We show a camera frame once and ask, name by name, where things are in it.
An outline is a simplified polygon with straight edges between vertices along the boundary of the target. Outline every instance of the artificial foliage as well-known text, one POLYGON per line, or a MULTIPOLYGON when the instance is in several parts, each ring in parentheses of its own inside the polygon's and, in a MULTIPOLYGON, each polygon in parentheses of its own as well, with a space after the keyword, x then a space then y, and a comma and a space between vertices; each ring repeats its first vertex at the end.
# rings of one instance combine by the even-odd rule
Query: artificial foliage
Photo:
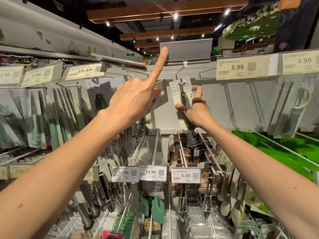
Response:
POLYGON ((277 33, 280 19, 279 2, 264 6, 254 15, 241 18, 223 30, 226 40, 270 37, 277 33))

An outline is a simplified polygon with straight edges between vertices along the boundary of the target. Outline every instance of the forearm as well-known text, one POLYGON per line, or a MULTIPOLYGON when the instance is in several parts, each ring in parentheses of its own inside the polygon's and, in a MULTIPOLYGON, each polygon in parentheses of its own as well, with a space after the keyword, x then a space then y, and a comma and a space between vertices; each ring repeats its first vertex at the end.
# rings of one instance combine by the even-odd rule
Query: forearm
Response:
POLYGON ((0 193, 3 238, 31 238, 57 218, 86 173, 122 129, 114 116, 99 113, 78 135, 47 155, 0 193))
POLYGON ((230 133, 216 121, 204 127, 251 188, 296 239, 318 238, 319 187, 230 133))

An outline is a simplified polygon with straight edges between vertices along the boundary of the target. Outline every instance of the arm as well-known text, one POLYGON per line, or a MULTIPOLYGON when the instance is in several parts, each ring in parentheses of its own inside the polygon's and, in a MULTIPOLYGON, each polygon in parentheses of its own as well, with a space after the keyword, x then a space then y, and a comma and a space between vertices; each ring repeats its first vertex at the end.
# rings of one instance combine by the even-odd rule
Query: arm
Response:
POLYGON ((41 238, 47 233, 110 141, 150 108, 160 93, 154 87, 166 57, 163 48, 146 81, 136 78, 119 86, 107 109, 0 193, 1 238, 41 238))
POLYGON ((192 108, 177 104, 176 109, 213 137, 291 236, 318 239, 319 187, 223 128, 212 118, 202 87, 193 90, 192 108))

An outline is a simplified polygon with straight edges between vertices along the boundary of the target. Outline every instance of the hand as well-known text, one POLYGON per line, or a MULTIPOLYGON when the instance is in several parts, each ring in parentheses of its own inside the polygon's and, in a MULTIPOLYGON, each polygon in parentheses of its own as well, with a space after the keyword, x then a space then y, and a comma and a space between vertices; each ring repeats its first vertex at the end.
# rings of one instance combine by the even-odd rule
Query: hand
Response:
POLYGON ((125 125, 130 126, 145 116, 153 100, 160 94, 161 89, 154 89, 154 87, 167 55, 167 48, 162 48, 153 72, 147 80, 142 81, 140 78, 129 80, 124 85, 120 85, 112 96, 107 109, 125 116, 125 120, 122 121, 127 123, 125 125))
POLYGON ((191 123, 204 129, 206 125, 209 125, 213 121, 213 117, 203 97, 203 88, 195 85, 192 87, 192 91, 196 91, 192 100, 192 107, 187 109, 183 104, 176 104, 175 108, 179 112, 183 112, 191 123))

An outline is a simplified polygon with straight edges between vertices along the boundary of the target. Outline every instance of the ceiling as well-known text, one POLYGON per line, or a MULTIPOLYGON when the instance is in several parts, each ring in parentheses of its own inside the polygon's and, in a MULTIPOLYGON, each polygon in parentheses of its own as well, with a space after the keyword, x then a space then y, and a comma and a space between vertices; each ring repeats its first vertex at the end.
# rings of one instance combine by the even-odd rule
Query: ceiling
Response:
POLYGON ((213 38, 213 49, 223 30, 215 31, 219 24, 226 27, 276 0, 28 1, 78 24, 79 28, 85 27, 150 56, 158 54, 159 42, 201 39, 203 34, 205 38, 213 38), (225 15, 227 8, 231 11, 229 15, 225 15))

